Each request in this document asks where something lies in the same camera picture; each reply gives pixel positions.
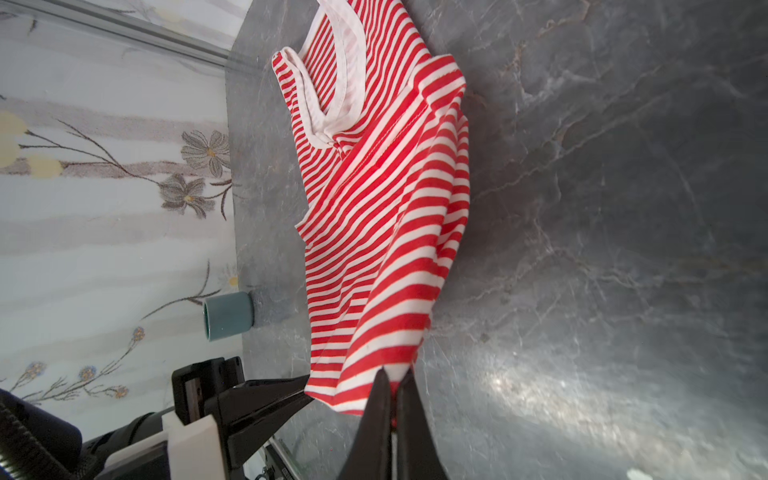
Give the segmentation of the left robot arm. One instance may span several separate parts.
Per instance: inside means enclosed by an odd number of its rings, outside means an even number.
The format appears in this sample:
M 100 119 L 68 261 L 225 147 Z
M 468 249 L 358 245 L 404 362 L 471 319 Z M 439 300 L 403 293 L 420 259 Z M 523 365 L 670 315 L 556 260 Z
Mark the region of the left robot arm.
M 245 463 L 308 405 L 307 377 L 247 381 L 239 357 L 171 377 L 174 404 L 90 440 L 1 393 L 4 479 L 241 479 Z

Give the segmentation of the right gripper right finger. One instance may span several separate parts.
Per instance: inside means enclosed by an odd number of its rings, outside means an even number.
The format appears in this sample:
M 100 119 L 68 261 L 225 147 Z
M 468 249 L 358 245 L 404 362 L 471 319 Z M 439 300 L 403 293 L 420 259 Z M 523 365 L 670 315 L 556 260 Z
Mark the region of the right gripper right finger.
M 413 369 L 400 382 L 396 393 L 396 478 L 447 480 L 428 425 Z

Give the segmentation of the teal ceramic cup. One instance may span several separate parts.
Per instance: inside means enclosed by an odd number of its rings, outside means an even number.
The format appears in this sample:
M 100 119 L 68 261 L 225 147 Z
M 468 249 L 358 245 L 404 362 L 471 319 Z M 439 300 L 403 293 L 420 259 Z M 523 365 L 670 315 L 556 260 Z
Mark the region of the teal ceramic cup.
M 254 305 L 247 292 L 207 298 L 203 302 L 206 338 L 213 342 L 241 335 L 254 325 Z

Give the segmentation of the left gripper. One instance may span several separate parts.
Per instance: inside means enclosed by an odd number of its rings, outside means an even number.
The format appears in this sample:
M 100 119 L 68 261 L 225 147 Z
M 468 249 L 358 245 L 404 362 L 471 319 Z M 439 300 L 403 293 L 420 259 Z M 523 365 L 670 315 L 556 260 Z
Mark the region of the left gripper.
M 239 356 L 180 368 L 171 376 L 174 411 L 183 425 L 211 415 L 227 471 L 240 471 L 256 451 L 313 399 L 307 375 L 244 382 Z

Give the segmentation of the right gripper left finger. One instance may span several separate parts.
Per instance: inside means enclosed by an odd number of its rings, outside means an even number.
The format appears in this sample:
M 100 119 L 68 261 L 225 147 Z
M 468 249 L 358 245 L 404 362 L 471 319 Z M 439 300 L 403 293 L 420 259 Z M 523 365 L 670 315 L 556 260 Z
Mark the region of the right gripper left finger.
M 357 434 L 338 480 L 392 478 L 392 392 L 387 372 L 380 369 Z

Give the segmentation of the red white striped tank top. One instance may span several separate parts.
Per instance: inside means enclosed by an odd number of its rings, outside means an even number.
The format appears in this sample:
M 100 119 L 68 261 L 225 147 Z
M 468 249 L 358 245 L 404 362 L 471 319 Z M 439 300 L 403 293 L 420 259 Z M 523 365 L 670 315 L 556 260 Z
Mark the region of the red white striped tank top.
M 322 1 L 272 58 L 308 210 L 306 393 L 361 414 L 414 365 L 470 208 L 466 80 L 399 1 Z

